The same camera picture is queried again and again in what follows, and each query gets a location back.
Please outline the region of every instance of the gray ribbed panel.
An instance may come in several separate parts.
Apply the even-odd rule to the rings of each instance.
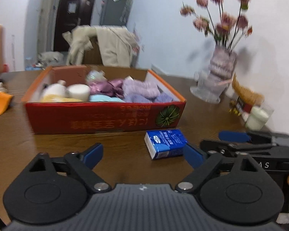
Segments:
[[[192,195],[169,185],[118,184],[109,193],[95,194],[78,215],[48,226],[14,221],[6,231],[281,231],[274,223],[236,227],[208,216]]]

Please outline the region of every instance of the purple satin fabric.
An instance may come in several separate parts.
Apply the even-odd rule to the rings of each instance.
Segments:
[[[90,83],[91,95],[107,95],[110,97],[118,97],[123,99],[122,89],[123,79],[114,79],[109,82]]]

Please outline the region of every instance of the doorway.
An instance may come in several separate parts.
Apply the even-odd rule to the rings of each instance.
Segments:
[[[53,9],[53,2],[54,0],[42,0],[38,30],[38,54],[45,52],[47,49],[49,19],[51,11]]]
[[[54,39],[54,51],[68,51],[62,33],[80,25],[90,25],[95,0],[60,0]]]

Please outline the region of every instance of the purple cloth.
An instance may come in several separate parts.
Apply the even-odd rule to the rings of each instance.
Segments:
[[[154,82],[141,82],[138,80],[125,79],[122,88],[125,97],[131,94],[138,94],[147,99],[154,99],[160,95],[160,91]]]
[[[138,94],[127,95],[124,98],[125,102],[137,102],[137,103],[152,103],[149,99]]]
[[[172,101],[173,101],[173,98],[167,95],[165,92],[163,92],[158,97],[156,97],[153,102],[165,103],[165,102],[172,102]]]
[[[91,89],[91,95],[107,95],[110,97],[119,97],[120,99],[123,99],[122,84],[123,79],[114,79],[109,82],[91,82],[89,86]]]

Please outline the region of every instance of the red cardboard box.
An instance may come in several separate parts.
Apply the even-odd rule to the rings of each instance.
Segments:
[[[169,103],[125,102],[40,102],[45,84],[65,80],[69,86],[85,84],[90,70],[103,70],[108,80],[131,76],[155,82],[159,89],[174,98]],[[32,83],[22,102],[35,134],[75,134],[99,131],[134,131],[176,127],[186,100],[151,70],[105,66],[48,67]]]

